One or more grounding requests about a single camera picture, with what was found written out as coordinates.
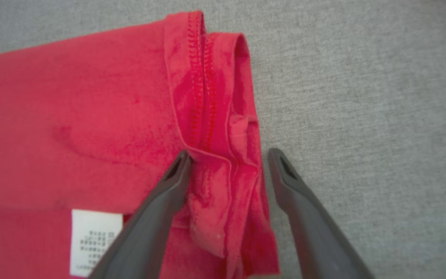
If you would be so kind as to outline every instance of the clothing label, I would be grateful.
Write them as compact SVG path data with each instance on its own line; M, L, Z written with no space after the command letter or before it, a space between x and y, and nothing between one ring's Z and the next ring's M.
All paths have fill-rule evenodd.
M88 277L123 224L122 214L72 210L70 275Z

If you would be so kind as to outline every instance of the gray fabric surface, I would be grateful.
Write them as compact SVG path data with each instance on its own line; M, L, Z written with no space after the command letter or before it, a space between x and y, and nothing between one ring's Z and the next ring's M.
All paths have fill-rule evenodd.
M246 34L264 159L283 149L377 278L446 278L446 0L0 0L0 53L194 9Z

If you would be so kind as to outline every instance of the stitched seam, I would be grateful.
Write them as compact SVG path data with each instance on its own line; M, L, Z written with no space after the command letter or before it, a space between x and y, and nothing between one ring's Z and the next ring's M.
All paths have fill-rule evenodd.
M202 109L204 106L204 85L202 76L202 51L201 51L201 16L199 12L188 14L188 52L190 60L190 69L192 74L192 92L194 95L194 106L192 108L192 120L189 123L190 136L189 145L194 146L198 136L197 132L202 118Z
M211 139L213 137L214 128L216 127L216 84L215 84L215 72L213 63L213 48L214 41L216 39L216 33L210 34L206 41L204 48L204 78L206 81L206 92L209 101L209 117L208 117L208 130L203 142L203 149L211 150Z

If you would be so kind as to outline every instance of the red t-shirt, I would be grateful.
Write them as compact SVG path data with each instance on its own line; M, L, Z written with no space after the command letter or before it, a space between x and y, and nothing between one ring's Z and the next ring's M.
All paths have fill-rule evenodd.
M161 278L278 273L249 51L202 13L0 55L0 278L69 278L72 208L130 214L194 169Z

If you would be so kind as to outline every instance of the red fabric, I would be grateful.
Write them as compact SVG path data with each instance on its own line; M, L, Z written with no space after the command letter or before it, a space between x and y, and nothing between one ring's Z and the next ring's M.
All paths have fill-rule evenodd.
M241 34L191 12L0 55L0 278L69 278L71 208L134 212L183 149L160 277L278 273Z

